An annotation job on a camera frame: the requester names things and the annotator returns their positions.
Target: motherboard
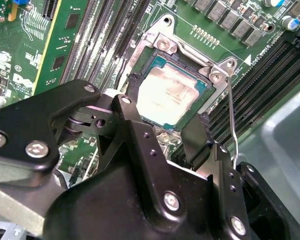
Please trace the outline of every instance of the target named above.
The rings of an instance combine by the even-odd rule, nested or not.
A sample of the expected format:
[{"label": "motherboard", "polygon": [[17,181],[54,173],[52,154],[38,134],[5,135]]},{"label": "motherboard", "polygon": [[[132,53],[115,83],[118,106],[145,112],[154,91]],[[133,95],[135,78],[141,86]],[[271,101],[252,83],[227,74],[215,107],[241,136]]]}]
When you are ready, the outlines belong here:
[{"label": "motherboard", "polygon": [[[300,0],[0,0],[0,108],[83,79],[134,100],[171,159],[196,113],[229,121],[228,81],[298,30]],[[98,167],[92,134],[59,151],[77,178]]]}]

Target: black mechanical arm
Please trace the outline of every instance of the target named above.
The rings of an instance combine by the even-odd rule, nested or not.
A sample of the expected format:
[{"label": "black mechanical arm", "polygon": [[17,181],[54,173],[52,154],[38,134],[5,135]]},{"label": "black mechanical arm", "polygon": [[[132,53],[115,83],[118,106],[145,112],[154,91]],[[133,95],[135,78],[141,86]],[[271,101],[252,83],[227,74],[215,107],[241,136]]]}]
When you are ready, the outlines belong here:
[{"label": "black mechanical arm", "polygon": [[[58,147],[97,136],[97,174],[62,188]],[[198,116],[182,130],[198,173],[167,162],[125,95],[82,80],[0,109],[0,214],[44,240],[300,240],[262,176],[213,141]]]}]

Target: green circuit board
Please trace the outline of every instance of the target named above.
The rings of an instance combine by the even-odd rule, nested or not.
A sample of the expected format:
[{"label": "green circuit board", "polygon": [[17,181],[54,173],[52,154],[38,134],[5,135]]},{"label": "green circuit board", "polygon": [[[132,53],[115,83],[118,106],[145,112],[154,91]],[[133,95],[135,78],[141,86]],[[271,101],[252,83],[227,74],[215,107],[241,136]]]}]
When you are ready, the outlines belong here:
[{"label": "green circuit board", "polygon": [[[232,4],[238,1],[238,7],[233,8]],[[0,14],[5,18],[13,12],[12,2],[0,0],[5,6]],[[52,4],[53,17],[45,15],[47,2]],[[113,88],[123,60],[123,57],[116,58],[116,48],[124,45],[120,37],[132,27],[120,14],[133,13],[141,7],[146,7],[146,10],[138,21],[135,34],[127,42],[126,56],[134,51],[143,33],[163,15],[169,14],[175,20],[174,35],[193,49],[216,63],[228,57],[236,59],[233,85],[286,31],[281,26],[284,16],[294,12],[294,17],[300,21],[300,12],[296,14],[294,10],[300,3],[296,0],[284,0],[280,7],[265,6],[261,0],[219,1],[224,7],[223,16],[212,20],[214,16],[208,15],[216,2],[209,1],[211,6],[204,10],[198,10],[198,0],[32,0],[27,5],[19,5],[14,20],[0,22],[0,78],[6,80],[0,83],[2,95],[9,105],[78,76],[97,87]],[[122,10],[128,3],[130,7]],[[249,9],[253,11],[246,18],[244,14]],[[246,37],[236,36],[235,25],[231,29],[221,26],[230,11],[261,34],[255,43],[247,43]],[[261,17],[264,21],[255,26],[254,21]],[[118,34],[113,35],[111,29],[118,30]],[[153,53],[153,48],[146,47],[132,72],[142,72]],[[96,66],[99,59],[102,64]],[[213,87],[206,88],[174,129],[180,131],[214,91]],[[96,144],[92,144],[91,138],[92,135],[85,134],[76,142],[63,146],[59,169],[70,173],[69,169],[77,166],[78,162],[91,160],[96,152]]]}]

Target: metal lever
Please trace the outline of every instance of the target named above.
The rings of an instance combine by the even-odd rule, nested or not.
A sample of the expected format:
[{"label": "metal lever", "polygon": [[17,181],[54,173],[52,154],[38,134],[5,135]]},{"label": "metal lever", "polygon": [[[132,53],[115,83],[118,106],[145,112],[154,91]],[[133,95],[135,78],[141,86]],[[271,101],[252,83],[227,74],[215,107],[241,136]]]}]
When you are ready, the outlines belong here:
[{"label": "metal lever", "polygon": [[228,99],[229,99],[229,112],[230,112],[230,131],[234,144],[234,155],[232,158],[232,167],[236,169],[238,155],[239,155],[239,146],[238,146],[238,138],[236,134],[236,123],[235,123],[235,110],[234,110],[234,99],[232,95],[232,85],[231,85],[232,74],[230,71],[228,72]]}]

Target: surface-mount component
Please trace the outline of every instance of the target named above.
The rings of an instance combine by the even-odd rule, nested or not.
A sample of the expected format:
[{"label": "surface-mount component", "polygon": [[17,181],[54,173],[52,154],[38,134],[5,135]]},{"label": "surface-mount component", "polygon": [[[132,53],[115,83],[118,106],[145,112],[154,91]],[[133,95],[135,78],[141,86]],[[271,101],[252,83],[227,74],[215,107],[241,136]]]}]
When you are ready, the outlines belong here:
[{"label": "surface-mount component", "polygon": [[231,4],[231,8],[233,10],[237,10],[238,7],[240,7],[240,5],[243,3],[242,0],[234,0],[233,3]]},{"label": "surface-mount component", "polygon": [[15,2],[18,5],[25,5],[28,4],[30,0],[13,0],[13,2]]},{"label": "surface-mount component", "polygon": [[294,31],[300,26],[300,22],[292,16],[284,16],[281,20],[281,25],[289,31]]},{"label": "surface-mount component", "polygon": [[267,7],[280,7],[285,0],[264,0],[264,5]]},{"label": "surface-mount component", "polygon": [[226,5],[224,5],[221,1],[217,1],[207,16],[217,22],[226,9]]},{"label": "surface-mount component", "polygon": [[234,29],[232,34],[240,39],[248,31],[249,27],[250,27],[250,24],[246,20],[242,20],[239,23],[239,25]]},{"label": "surface-mount component", "polygon": [[57,56],[54,59],[53,66],[52,66],[51,70],[55,70],[55,69],[60,68],[64,64],[65,59],[66,59],[66,55]]},{"label": "surface-mount component", "polygon": [[65,25],[65,29],[74,29],[80,19],[80,13],[70,13]]},{"label": "surface-mount component", "polygon": [[246,45],[253,47],[253,45],[256,44],[256,42],[260,39],[261,36],[262,33],[259,30],[254,29],[243,42]]},{"label": "surface-mount component", "polygon": [[174,126],[205,88],[190,72],[156,56],[139,88],[137,108],[160,126]]},{"label": "surface-mount component", "polygon": [[245,19],[249,19],[249,17],[255,12],[255,10],[252,7],[248,7],[245,12],[242,14],[242,17]]},{"label": "surface-mount component", "polygon": [[259,18],[254,22],[254,26],[260,28],[260,26],[265,22],[265,18],[263,16],[259,16]]},{"label": "surface-mount component", "polygon": [[194,4],[194,7],[200,12],[203,12],[209,7],[211,2],[212,0],[197,0]]},{"label": "surface-mount component", "polygon": [[238,20],[239,16],[234,12],[230,11],[226,14],[226,17],[221,23],[221,26],[224,27],[227,30],[230,30],[232,26],[235,24],[235,22]]},{"label": "surface-mount component", "polygon": [[289,13],[294,17],[300,15],[300,1],[295,2]]}]

